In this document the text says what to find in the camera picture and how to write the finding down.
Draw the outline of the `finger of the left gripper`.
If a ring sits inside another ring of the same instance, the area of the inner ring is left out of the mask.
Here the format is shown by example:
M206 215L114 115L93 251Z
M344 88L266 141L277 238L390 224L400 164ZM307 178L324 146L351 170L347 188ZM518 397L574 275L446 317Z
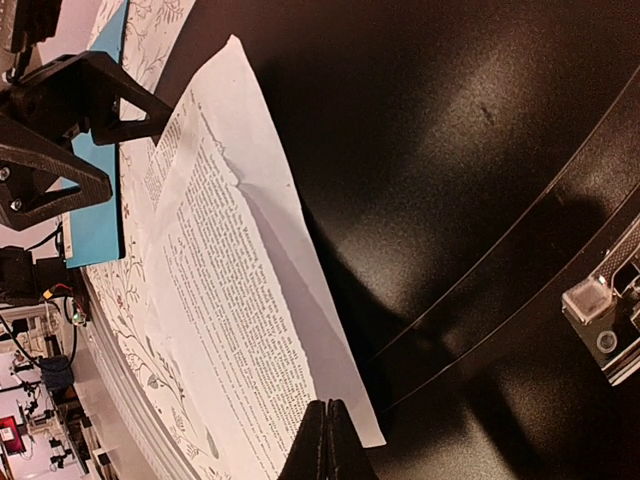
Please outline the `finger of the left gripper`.
M110 178L73 153L3 146L1 224L22 231L63 213L110 200Z
M162 133L172 109L104 51L62 55L1 93L1 114L62 145L89 133L96 145Z

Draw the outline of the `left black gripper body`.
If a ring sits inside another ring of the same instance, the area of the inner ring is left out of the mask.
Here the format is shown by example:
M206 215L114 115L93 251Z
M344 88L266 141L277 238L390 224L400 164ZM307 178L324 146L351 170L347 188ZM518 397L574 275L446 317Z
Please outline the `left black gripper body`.
M24 75L34 47L56 34L61 0L5 0L1 2L1 48L14 56L4 73L9 84Z

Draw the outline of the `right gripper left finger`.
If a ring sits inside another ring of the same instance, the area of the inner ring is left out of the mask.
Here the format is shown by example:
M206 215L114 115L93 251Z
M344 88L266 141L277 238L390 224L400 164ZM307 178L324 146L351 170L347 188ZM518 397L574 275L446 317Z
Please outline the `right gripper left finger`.
M327 474L326 403L310 402L278 480L323 480Z

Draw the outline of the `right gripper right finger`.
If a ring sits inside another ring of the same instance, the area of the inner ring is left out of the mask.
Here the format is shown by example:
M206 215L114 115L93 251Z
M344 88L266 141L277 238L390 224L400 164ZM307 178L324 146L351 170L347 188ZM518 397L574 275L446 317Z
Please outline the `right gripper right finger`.
M342 400L328 403L326 461L328 479L378 479Z

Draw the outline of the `printed paper sheet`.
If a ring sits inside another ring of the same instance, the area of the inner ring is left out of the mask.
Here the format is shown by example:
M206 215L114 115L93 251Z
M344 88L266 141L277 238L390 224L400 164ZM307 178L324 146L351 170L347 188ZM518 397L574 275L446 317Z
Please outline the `printed paper sheet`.
M142 197L149 220L164 219L185 197L200 137L199 103L189 88L178 101L143 176Z
M278 477L314 400L342 400L362 446L382 446L241 41L230 37L189 88L201 137L185 197L149 220L144 174L139 188L150 331L226 479Z

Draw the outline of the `black clip folder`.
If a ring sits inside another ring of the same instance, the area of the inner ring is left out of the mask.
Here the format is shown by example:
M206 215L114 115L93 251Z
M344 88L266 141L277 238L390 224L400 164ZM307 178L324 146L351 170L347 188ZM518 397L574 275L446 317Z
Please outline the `black clip folder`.
M158 93L255 71L382 479L635 479L639 379L561 311L639 212L635 1L198 1Z

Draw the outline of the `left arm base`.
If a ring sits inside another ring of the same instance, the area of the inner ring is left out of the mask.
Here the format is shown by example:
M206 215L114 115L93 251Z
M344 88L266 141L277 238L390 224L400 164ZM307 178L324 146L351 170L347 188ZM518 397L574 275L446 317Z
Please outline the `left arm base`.
M77 325L90 321L89 295L79 268L68 269L58 257L35 259L18 246L1 248L1 303L14 307L35 306L56 298L72 300Z

